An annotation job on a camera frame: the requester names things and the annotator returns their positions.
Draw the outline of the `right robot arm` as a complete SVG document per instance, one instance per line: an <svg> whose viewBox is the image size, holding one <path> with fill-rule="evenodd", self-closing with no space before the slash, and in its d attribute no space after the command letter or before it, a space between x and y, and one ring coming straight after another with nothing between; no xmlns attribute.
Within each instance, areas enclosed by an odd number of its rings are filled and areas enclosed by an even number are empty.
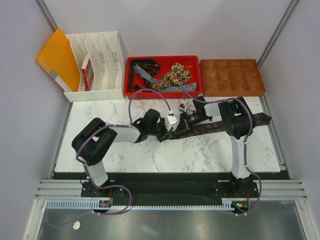
<svg viewBox="0 0 320 240"><path fill-rule="evenodd" d="M175 140L226 132L232 147L229 191L235 197L254 191L257 185L248 168L247 150L256 120L244 98L237 97L214 104L197 97L193 103L196 110L192 114L184 112L180 115L180 123L171 138Z"/></svg>

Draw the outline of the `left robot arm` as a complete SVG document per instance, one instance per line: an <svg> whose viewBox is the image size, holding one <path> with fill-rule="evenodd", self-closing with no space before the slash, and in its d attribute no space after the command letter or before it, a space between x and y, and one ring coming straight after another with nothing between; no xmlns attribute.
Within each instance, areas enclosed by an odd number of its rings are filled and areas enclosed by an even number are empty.
<svg viewBox="0 0 320 240"><path fill-rule="evenodd" d="M161 117L158 111L149 109L130 125L110 124L96 117L73 139L71 146L92 183L92 191L104 197L109 193L110 185L103 158L112 144L140 143L149 136L162 142L178 124L179 120L171 110L167 116Z"/></svg>

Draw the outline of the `brown blue patterned tie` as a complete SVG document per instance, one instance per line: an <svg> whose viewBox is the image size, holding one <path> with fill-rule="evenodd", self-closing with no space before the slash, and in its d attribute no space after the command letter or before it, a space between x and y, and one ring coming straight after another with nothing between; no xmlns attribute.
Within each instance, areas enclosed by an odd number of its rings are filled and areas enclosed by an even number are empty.
<svg viewBox="0 0 320 240"><path fill-rule="evenodd" d="M270 121L272 119L271 116L261 112L256 113L253 115L255 120L255 126L266 126L270 124ZM187 133L176 133L173 134L172 137L170 137L170 140L178 140L178 139L184 139L188 137L195 137L200 135L206 135L211 133L219 133L224 132L225 128L222 121L216 121L212 123L206 123L206 124L199 124L194 127L194 129L191 132Z"/></svg>

